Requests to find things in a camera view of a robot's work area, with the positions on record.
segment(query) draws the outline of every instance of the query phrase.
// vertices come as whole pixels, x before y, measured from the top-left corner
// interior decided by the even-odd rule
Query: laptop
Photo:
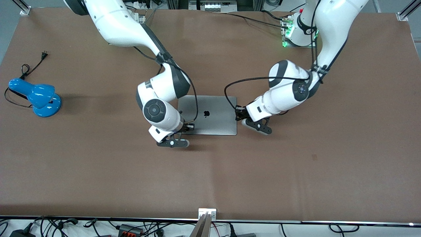
[[[237,98],[228,96],[235,106]],[[191,135],[237,135],[235,111],[225,96],[198,95],[199,114],[193,122],[195,129],[184,134]],[[196,116],[194,95],[185,95],[179,99],[178,111],[188,121]]]

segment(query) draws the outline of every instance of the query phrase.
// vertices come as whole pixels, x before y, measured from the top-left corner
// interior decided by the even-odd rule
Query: blue desk lamp
[[[10,80],[9,88],[26,96],[33,105],[34,113],[39,117],[50,117],[60,110],[61,98],[54,93],[55,88],[52,85],[34,85],[20,78],[14,78]]]

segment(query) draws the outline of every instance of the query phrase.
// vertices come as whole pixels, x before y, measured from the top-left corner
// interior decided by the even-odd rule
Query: round blue base
[[[56,114],[61,108],[61,98],[54,93],[51,101],[52,103],[48,103],[45,107],[40,109],[32,107],[34,113],[42,118],[47,118]]]

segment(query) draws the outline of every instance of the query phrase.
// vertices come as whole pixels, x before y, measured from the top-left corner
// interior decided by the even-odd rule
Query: brown tabletop
[[[279,28],[235,16],[158,10],[150,27],[200,95],[283,59],[311,63],[310,49],[282,47]],[[195,218],[209,207],[218,219],[421,222],[421,63],[394,14],[360,14],[317,94],[272,117],[270,136],[239,124],[237,136],[189,136],[187,149],[157,147],[137,106],[158,65],[67,8],[21,17],[0,89],[44,50],[27,80],[54,85],[63,105],[39,118],[0,100],[1,215]],[[267,89],[228,93],[246,105]]]

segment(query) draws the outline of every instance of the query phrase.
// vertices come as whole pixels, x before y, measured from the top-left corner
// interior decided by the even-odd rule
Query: robotic arm
[[[178,67],[172,56],[151,29],[136,22],[122,0],[64,0],[76,14],[89,14],[102,37],[110,44],[120,47],[145,46],[156,56],[155,61],[164,72],[138,85],[136,100],[145,119],[152,125],[149,129],[157,144],[179,131],[192,128],[181,114],[169,104],[187,94],[190,81]],[[187,147],[189,142],[180,143]]]
[[[302,13],[295,13],[292,17],[290,40],[297,45],[309,45],[315,31],[315,27],[311,27],[314,17],[323,44],[320,54],[311,70],[304,70],[289,60],[275,64],[269,77],[279,79],[269,79],[269,90],[247,105],[247,112],[237,110],[237,118],[242,119],[242,124],[268,135],[272,132],[267,126],[270,116],[288,111],[312,97],[345,46],[351,24],[367,2],[306,0]]]

